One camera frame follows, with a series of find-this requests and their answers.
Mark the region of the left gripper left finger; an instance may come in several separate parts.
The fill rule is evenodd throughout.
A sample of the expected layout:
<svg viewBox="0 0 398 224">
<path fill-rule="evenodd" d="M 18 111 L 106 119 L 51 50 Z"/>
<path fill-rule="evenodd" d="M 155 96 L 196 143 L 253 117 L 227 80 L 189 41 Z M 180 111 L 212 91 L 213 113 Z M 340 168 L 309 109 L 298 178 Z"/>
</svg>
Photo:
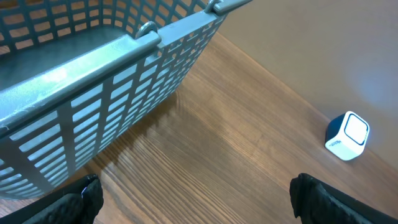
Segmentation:
<svg viewBox="0 0 398 224">
<path fill-rule="evenodd" d="M 90 174 L 2 217 L 1 223 L 93 223 L 103 204 L 101 181 Z"/>
</svg>

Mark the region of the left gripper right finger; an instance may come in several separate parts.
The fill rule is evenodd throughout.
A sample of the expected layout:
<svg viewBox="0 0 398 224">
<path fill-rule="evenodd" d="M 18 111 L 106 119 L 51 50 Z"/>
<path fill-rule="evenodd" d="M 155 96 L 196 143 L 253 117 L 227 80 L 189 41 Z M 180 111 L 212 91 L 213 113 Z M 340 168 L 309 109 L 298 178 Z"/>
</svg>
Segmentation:
<svg viewBox="0 0 398 224">
<path fill-rule="evenodd" d="M 338 189 L 301 173 L 290 181 L 294 216 L 302 223 L 392 223 L 397 219 L 376 210 Z"/>
</svg>

